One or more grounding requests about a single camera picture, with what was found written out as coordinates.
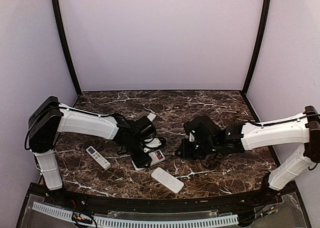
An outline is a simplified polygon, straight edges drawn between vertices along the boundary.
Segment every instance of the marble table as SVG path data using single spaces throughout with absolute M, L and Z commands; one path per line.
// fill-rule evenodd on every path
M 166 160 L 144 171 L 135 171 L 129 155 L 117 156 L 112 141 L 82 134 L 61 134 L 55 156 L 67 190 L 91 195 L 137 199 L 186 199 L 236 194 L 257 190 L 262 177 L 276 168 L 267 147 L 242 154 L 207 156 L 187 161 L 174 156 L 186 137 L 183 124 L 198 115 L 208 115 L 222 128 L 253 120 L 237 91 L 113 91 L 85 92 L 75 108 L 100 114 L 120 113 L 128 119 L 156 114 L 154 125 L 167 139 Z M 95 147 L 111 163 L 102 167 L 86 152 Z M 177 195 L 151 178 L 162 167 L 184 182 Z

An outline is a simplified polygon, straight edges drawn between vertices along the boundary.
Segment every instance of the remote control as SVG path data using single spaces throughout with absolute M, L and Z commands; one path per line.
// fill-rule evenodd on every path
M 150 152 L 149 153 L 149 156 L 151 157 L 152 161 L 151 161 L 151 164 L 150 166 L 153 166 L 159 162 L 162 162 L 164 161 L 166 158 L 164 156 L 164 154 L 162 153 L 161 150 L 156 150 L 155 152 Z M 134 164 L 134 162 L 132 161 L 132 164 L 133 164 L 133 167 L 136 171 L 141 171 L 141 170 L 144 170 L 145 168 L 138 168 L 136 167 L 136 165 Z
M 151 173 L 151 177 L 175 194 L 178 194 L 185 185 L 182 181 L 170 175 L 160 167 L 156 168 L 154 172 Z
M 86 149 L 86 151 L 90 154 L 90 156 L 93 157 L 93 159 L 95 159 L 100 166 L 103 167 L 103 169 L 107 170 L 111 167 L 110 162 L 108 162 L 106 160 L 106 158 L 104 158 L 99 152 L 97 152 L 97 150 L 95 148 L 93 148 L 92 146 L 88 147 Z

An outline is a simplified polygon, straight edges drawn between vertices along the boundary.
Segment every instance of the white wall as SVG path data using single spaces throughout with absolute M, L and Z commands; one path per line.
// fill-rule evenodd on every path
M 16 227 L 39 173 L 25 151 L 28 119 L 50 95 L 73 104 L 51 0 L 0 0 L 0 227 Z
M 259 117 L 271 120 L 320 111 L 320 0 L 271 0 L 248 98 Z M 283 162 L 296 145 L 277 147 Z M 319 169 L 306 171 L 297 184 L 313 227 L 319 227 Z
M 263 0 L 60 0 L 84 91 L 241 90 Z

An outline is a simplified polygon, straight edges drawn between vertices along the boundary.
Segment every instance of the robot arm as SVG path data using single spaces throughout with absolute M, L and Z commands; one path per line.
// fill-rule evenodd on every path
M 215 153 L 227 155 L 262 146 L 300 143 L 280 167 L 265 177 L 269 190 L 279 191 L 304 169 L 320 162 L 319 114 L 312 106 L 305 110 L 289 118 L 265 123 L 248 122 L 225 130 L 208 116 L 196 117 L 184 124 L 189 139 L 182 140 L 175 155 L 196 160 Z
M 152 124 L 155 117 L 149 114 L 132 121 L 120 114 L 101 115 L 78 110 L 59 103 L 56 97 L 49 97 L 29 119 L 25 148 L 35 155 L 49 190 L 56 190 L 63 186 L 53 151 L 60 132 L 113 140 L 125 148 L 138 168 L 143 168 L 150 166 L 152 161 L 148 151 L 165 143 L 164 139 L 155 137 L 156 129 Z

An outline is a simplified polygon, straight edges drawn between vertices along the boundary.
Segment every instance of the white vent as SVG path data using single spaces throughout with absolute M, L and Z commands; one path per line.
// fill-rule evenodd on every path
M 34 202 L 33 210 L 41 212 L 57 219 L 72 222 L 72 211 L 52 207 L 47 204 Z M 110 219 L 94 216 L 99 228 L 217 228 L 238 224 L 238 216 L 231 215 L 191 221 L 130 221 L 120 219 Z

